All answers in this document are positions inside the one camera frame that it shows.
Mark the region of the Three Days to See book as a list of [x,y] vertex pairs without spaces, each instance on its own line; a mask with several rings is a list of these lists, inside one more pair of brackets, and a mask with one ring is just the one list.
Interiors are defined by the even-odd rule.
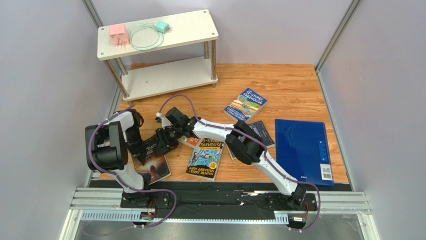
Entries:
[[132,161],[135,171],[152,185],[170,177],[172,172],[165,155],[155,156],[158,146],[157,136],[153,135],[145,143],[147,144],[145,160],[132,156]]

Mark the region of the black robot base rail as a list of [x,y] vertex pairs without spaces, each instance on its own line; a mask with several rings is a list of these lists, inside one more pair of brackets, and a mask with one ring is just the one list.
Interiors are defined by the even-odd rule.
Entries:
[[120,206],[124,209],[152,207],[158,218],[170,214],[172,219],[184,220],[275,220],[276,211],[304,215],[318,210],[314,194],[306,194],[304,202],[297,205],[273,183],[159,181],[150,188],[167,191],[136,196],[123,193]]

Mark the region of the blue 91-Storey Treehouse book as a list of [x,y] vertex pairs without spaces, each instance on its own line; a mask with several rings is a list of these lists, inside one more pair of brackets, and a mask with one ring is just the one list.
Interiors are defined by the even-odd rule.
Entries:
[[234,121],[249,123],[268,102],[266,98],[247,88],[224,109],[224,113]]

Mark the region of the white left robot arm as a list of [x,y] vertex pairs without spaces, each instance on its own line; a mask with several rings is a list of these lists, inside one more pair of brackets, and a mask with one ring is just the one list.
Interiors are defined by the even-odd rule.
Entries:
[[146,192],[151,179],[150,176],[138,174],[129,165],[129,155],[142,161],[147,157],[148,145],[140,132],[143,124],[142,115],[130,109],[115,113],[102,126],[85,128],[89,169],[112,176],[128,195]]

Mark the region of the orange 78-Storey Treehouse book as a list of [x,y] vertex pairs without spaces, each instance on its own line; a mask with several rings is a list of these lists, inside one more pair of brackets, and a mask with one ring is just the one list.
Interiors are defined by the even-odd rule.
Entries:
[[[171,127],[172,123],[167,118],[162,117],[161,125],[163,129],[166,129],[166,127]],[[203,140],[204,140],[203,138],[182,136],[181,138],[178,139],[178,142],[192,149],[197,149],[201,145]]]

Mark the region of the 169-Storey Treehouse book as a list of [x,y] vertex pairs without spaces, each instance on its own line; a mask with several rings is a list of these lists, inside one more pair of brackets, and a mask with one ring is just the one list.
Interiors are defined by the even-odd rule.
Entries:
[[225,143],[205,138],[192,152],[186,174],[214,182],[217,178]]

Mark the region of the Nineteen Eighty-Four book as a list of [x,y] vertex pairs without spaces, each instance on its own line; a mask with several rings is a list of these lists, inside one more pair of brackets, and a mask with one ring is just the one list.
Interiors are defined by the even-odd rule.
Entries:
[[[265,124],[263,121],[256,121],[254,123],[247,124],[260,138],[263,140],[263,143],[266,145],[268,149],[271,149],[275,147],[276,143],[274,142],[273,138],[271,137],[270,133],[268,132]],[[244,142],[246,139],[245,136],[239,136],[238,140],[240,142]],[[230,157],[232,160],[237,160],[237,157],[232,152],[232,150],[228,147],[228,151],[230,154]]]

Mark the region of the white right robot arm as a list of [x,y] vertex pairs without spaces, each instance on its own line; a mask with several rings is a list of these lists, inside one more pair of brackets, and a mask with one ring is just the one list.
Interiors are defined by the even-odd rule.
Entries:
[[274,160],[262,138],[245,122],[220,124],[195,116],[162,117],[160,113],[155,120],[161,124],[163,130],[170,130],[178,138],[186,136],[226,143],[240,162],[258,168],[281,194],[289,197],[290,202],[297,206],[304,203],[306,188]]

